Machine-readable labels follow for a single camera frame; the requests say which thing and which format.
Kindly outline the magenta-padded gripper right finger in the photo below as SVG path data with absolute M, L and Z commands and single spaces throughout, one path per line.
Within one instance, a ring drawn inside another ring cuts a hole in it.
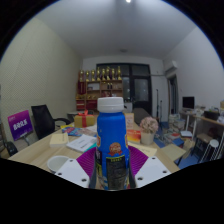
M 157 181 L 171 172 L 167 167 L 156 157 L 148 157 L 136 147 L 129 147 L 129 187 L 141 188 Z

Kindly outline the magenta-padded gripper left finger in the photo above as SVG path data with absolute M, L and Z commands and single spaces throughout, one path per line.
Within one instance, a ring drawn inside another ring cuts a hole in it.
M 89 149 L 77 159 L 69 158 L 55 175 L 80 187 L 94 189 L 96 186 L 95 149 Z

